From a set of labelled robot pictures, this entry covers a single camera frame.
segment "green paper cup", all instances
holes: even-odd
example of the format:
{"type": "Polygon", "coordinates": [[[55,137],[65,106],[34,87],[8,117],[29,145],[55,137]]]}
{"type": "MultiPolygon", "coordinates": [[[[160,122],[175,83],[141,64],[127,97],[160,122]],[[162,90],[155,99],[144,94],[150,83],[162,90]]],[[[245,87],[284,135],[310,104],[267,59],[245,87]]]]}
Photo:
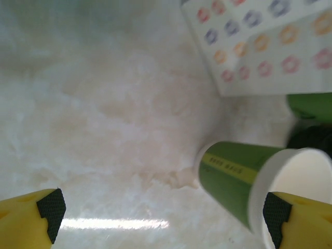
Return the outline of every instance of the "green paper cup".
{"type": "Polygon", "coordinates": [[[274,248],[262,212],[268,192],[331,203],[331,160],[317,149],[218,142],[200,150],[193,170],[201,186],[267,248],[274,248]]]}
{"type": "Polygon", "coordinates": [[[332,123],[332,93],[291,94],[287,101],[298,118],[332,123]]]}

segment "white marble surface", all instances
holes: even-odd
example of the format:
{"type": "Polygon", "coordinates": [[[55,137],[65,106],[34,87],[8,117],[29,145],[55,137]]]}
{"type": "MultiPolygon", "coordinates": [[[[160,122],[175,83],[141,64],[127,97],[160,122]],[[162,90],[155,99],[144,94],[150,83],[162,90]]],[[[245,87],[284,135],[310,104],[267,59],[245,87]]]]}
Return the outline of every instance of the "white marble surface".
{"type": "Polygon", "coordinates": [[[60,187],[54,249],[263,248],[190,167],[292,123],[283,97],[218,96],[178,0],[0,1],[0,199],[60,187]]]}

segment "green object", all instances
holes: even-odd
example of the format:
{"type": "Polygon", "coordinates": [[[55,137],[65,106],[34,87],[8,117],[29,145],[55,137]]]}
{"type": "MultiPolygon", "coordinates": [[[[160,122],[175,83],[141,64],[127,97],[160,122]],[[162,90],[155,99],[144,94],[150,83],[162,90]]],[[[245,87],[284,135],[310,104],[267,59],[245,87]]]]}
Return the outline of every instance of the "green object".
{"type": "Polygon", "coordinates": [[[203,155],[199,180],[203,188],[250,229],[250,189],[265,162],[282,148],[219,142],[203,155]]]}
{"type": "Polygon", "coordinates": [[[332,93],[291,94],[288,105],[295,116],[318,122],[332,122],[332,93]]]}

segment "paper cup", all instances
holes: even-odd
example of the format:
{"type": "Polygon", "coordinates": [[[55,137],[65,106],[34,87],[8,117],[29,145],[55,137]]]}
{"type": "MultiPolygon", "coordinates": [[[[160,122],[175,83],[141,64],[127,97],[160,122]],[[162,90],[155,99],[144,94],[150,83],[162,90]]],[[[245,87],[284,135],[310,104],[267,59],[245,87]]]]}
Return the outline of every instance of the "paper cup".
{"type": "Polygon", "coordinates": [[[201,186],[268,249],[274,248],[262,212],[268,192],[331,203],[332,163],[317,149],[218,142],[200,150],[193,169],[201,186]]]}
{"type": "Polygon", "coordinates": [[[287,102],[298,118],[332,123],[332,93],[291,94],[287,102]]]}

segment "marble countertop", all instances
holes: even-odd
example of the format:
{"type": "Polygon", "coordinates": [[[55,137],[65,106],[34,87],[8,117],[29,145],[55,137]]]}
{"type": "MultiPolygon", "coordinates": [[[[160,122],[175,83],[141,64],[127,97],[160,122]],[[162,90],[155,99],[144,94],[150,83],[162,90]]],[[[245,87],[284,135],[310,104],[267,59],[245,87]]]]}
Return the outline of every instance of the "marble countertop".
{"type": "Polygon", "coordinates": [[[54,249],[263,245],[200,188],[212,140],[282,146],[283,96],[221,98],[178,0],[0,1],[0,199],[62,189],[54,249]]]}

